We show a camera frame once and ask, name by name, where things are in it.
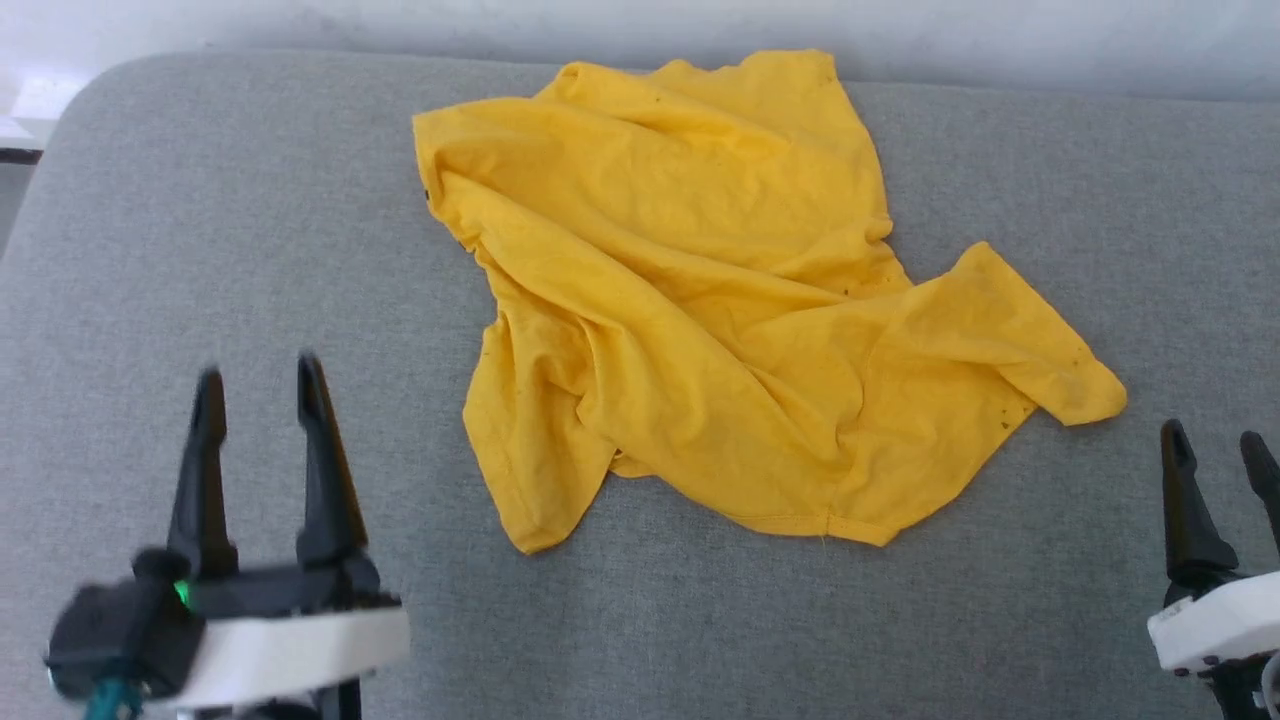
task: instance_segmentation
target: green led light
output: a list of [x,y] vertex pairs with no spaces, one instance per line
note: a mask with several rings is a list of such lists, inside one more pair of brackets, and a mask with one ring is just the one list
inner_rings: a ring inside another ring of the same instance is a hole
[[191,585],[187,580],[178,580],[173,584],[173,589],[178,591],[178,597],[182,598],[182,603],[191,607]]

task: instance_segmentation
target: gray cushion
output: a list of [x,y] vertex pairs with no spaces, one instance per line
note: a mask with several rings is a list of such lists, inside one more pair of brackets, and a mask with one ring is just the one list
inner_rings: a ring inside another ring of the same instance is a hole
[[205,364],[227,379],[242,557],[292,557],[311,347],[413,619],[366,717],[1215,716],[1146,635],[1166,583],[1157,432],[1183,418],[1219,527],[1274,568],[1234,446],[1280,441],[1280,109],[850,85],[909,273],[991,240],[1129,410],[1075,429],[1037,414],[884,550],[754,534],[612,479],[567,543],[525,557],[460,423],[493,301],[426,211],[410,117],[553,72],[187,55],[76,100],[0,264],[6,715],[74,714],[42,644],[78,583],[163,541]]

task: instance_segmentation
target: white wall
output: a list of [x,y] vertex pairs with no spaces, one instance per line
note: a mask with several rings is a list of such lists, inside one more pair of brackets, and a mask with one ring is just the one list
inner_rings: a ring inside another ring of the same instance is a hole
[[791,46],[835,53],[846,78],[1280,99],[1280,0],[0,0],[0,118],[33,81],[47,114],[168,50],[652,67]]

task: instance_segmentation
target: t-shirt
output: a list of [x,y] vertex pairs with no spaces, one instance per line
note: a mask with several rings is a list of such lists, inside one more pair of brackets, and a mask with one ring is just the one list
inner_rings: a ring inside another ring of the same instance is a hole
[[563,541],[608,470],[763,533],[884,544],[1037,406],[1068,425],[1125,406],[986,242],[908,279],[823,53],[573,63],[413,131],[430,210],[497,301],[462,416],[525,552]]

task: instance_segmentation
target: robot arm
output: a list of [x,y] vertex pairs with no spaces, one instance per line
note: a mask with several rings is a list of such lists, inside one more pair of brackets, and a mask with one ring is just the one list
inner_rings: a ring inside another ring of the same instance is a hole
[[[1236,573],[1235,550],[1217,534],[1196,483],[1196,455],[1178,420],[1161,429],[1165,496],[1165,609],[1147,632],[1165,670],[1206,680],[1225,720],[1280,719],[1280,571]],[[1257,433],[1240,454],[1280,548],[1280,468]]]
[[[360,719],[360,676],[408,653],[410,623],[383,592],[320,361],[298,360],[307,433],[297,564],[239,569],[227,538],[219,450],[221,375],[200,380],[169,538],[133,579],[81,588],[49,643],[50,679],[87,701],[87,720],[127,720],[143,702],[257,717]],[[271,698],[310,692],[314,707]]]

